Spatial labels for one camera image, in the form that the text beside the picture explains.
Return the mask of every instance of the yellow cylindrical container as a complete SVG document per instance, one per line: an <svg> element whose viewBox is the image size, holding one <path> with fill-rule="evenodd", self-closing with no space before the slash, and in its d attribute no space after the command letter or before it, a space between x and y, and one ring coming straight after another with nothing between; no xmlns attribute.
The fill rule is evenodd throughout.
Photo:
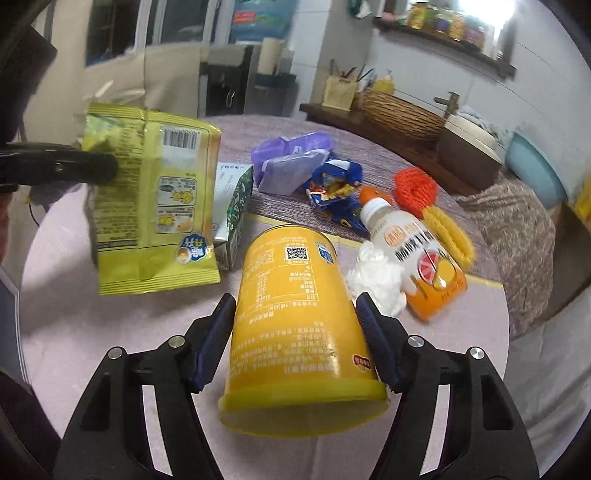
<svg viewBox="0 0 591 480"><path fill-rule="evenodd" d="M330 241L294 225L257 237L242 270L221 422L258 436L314 436L388 406Z"/></svg>

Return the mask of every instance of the blue snack wrapper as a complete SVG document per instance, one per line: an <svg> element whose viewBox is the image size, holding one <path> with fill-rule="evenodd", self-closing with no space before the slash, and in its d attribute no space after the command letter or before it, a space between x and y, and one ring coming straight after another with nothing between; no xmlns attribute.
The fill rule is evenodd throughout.
<svg viewBox="0 0 591 480"><path fill-rule="evenodd" d="M361 204L355 196L355 190L362 181L363 169L360 164L341 160L331 153L329 159L314 171L302 187L314 210L323 212L334 223L367 233L359 218Z"/></svg>

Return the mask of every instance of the window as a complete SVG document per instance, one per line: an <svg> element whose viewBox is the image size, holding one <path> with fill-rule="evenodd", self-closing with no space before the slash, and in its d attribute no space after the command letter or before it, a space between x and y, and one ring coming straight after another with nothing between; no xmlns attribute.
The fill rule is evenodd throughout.
<svg viewBox="0 0 591 480"><path fill-rule="evenodd" d="M152 0L147 45L201 42L209 0Z"/></svg>
<svg viewBox="0 0 591 480"><path fill-rule="evenodd" d="M88 23L86 65L133 49L139 4L140 0L94 0Z"/></svg>

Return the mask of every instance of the can lid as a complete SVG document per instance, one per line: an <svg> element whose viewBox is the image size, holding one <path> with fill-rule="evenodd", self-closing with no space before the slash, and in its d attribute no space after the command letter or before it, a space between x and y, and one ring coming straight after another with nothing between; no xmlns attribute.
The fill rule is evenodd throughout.
<svg viewBox="0 0 591 480"><path fill-rule="evenodd" d="M386 206L391 207L392 205L390 205L387 200L384 200L380 197L371 199L368 203L366 203L363 206L363 208L361 209L361 221L366 226L366 228L368 227L368 222L372 215L378 210L380 210L380 208Z"/></svg>

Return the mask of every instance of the yellow snack bag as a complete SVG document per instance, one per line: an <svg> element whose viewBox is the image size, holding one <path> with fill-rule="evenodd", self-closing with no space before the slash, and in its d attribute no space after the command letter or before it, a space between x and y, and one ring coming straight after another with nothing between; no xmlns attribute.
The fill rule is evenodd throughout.
<svg viewBox="0 0 591 480"><path fill-rule="evenodd" d="M222 133L204 122L93 103L83 150L115 155L119 173L94 198L102 295L220 281L212 215Z"/></svg>

